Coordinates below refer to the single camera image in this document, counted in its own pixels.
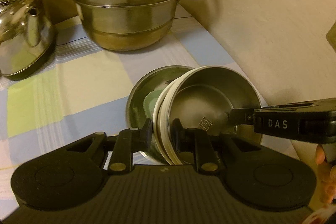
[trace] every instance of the kettle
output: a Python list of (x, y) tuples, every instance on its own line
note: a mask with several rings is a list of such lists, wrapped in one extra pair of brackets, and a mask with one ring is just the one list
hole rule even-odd
[(21, 80), (38, 70), (53, 53), (56, 29), (42, 0), (0, 0), (0, 72)]

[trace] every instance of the checkered tablecloth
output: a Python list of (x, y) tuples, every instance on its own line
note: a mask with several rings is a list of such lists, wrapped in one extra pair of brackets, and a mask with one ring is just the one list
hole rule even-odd
[[(128, 95), (148, 72), (168, 65), (222, 65), (245, 75), (181, 6), (168, 35), (133, 52), (97, 46), (77, 17), (57, 28), (55, 53), (43, 68), (19, 82), (0, 78), (0, 219), (17, 207), (10, 179), (18, 165), (88, 134), (125, 129)], [(270, 140), (269, 147), (296, 156), (290, 142)], [(150, 164), (140, 153), (134, 163)]]

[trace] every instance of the table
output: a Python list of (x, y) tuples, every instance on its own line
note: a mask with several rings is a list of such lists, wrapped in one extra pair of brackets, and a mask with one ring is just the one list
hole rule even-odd
[[(38, 72), (19, 82), (0, 78), (0, 219), (18, 206), (10, 185), (17, 166), (94, 132), (111, 136), (125, 129), (128, 95), (148, 72), (169, 65), (221, 65), (246, 77), (181, 6), (164, 38), (132, 52), (97, 46), (78, 17), (56, 27), (55, 53)], [(297, 158), (288, 140), (264, 136), (262, 144)], [(140, 152), (133, 162), (151, 164)]]

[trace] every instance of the detachable handle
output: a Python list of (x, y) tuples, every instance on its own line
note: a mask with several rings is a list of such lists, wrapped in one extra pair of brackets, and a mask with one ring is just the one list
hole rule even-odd
[(336, 160), (336, 98), (252, 110), (233, 109), (229, 120), (233, 124), (253, 124), (256, 133), (327, 144), (322, 145), (327, 161)]

